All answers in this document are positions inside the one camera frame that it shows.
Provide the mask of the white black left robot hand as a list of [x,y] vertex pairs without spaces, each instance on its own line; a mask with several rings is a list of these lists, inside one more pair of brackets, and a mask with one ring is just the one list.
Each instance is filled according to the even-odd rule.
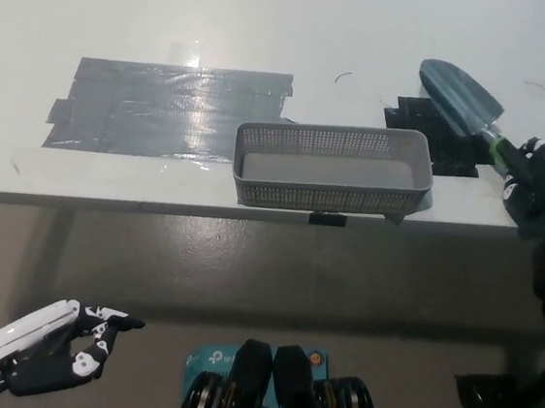
[[0,374],[14,396],[69,390],[99,379],[117,335],[144,322],[107,306],[62,299],[0,329]]

